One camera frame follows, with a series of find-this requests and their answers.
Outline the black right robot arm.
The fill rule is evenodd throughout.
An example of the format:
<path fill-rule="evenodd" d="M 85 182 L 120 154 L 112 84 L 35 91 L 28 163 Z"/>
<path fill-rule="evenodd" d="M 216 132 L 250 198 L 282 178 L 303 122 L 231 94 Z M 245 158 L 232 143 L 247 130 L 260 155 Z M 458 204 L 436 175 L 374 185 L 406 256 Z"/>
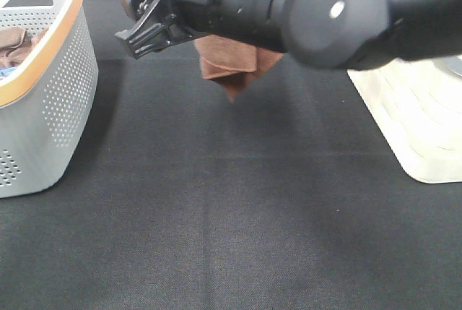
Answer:
<path fill-rule="evenodd" d="M 461 0 L 120 0 L 134 58 L 207 35 L 288 53 L 317 69 L 367 70 L 461 53 Z"/>

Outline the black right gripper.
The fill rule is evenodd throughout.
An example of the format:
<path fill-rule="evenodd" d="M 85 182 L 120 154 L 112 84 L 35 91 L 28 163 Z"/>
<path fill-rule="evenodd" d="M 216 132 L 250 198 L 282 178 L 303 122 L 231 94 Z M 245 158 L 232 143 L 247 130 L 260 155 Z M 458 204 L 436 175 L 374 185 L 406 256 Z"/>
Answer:
<path fill-rule="evenodd" d="M 221 20 L 219 0 L 118 1 L 135 25 L 118 31 L 115 37 L 135 59 L 206 35 L 231 35 L 230 27 Z"/>

